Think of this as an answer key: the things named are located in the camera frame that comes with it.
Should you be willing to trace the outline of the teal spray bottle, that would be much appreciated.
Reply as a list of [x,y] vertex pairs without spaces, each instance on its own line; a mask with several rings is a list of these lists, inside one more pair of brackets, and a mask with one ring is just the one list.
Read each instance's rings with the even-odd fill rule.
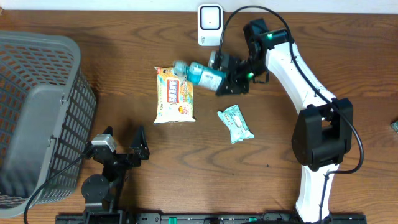
[[196,62],[188,65],[183,61],[175,61],[172,70],[176,76],[189,81],[193,85],[212,91],[217,91],[227,77],[225,72],[214,70]]

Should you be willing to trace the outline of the pale green small packet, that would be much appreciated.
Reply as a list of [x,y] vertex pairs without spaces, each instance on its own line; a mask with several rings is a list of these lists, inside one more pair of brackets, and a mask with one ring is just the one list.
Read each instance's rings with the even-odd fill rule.
[[238,105],[230,106],[224,111],[218,111],[217,115],[229,129],[232,144],[244,139],[254,139],[254,135],[248,128]]

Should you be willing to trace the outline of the yellow wet wipes pack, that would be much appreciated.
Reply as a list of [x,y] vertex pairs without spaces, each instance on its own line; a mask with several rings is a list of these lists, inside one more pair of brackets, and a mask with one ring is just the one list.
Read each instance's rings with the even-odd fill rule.
[[154,124],[195,122],[192,83],[176,76],[171,67],[155,69],[157,113]]

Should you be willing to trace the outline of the dark green round-logo box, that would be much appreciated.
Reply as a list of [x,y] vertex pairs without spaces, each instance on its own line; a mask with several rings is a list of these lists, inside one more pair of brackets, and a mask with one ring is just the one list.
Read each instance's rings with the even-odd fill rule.
[[395,121],[391,124],[391,128],[398,133],[398,121]]

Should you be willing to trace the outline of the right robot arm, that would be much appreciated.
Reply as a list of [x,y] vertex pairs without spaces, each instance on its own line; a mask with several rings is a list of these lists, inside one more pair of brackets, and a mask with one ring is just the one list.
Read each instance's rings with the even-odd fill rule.
[[248,59],[220,50],[211,53],[209,67],[226,73],[216,93],[247,93],[249,82],[262,74],[278,79],[298,114],[291,140],[302,166],[296,221],[329,223],[331,184],[351,149],[353,105],[347,98],[338,99],[317,80],[288,27],[270,31],[263,19],[257,19],[246,24],[243,33]]

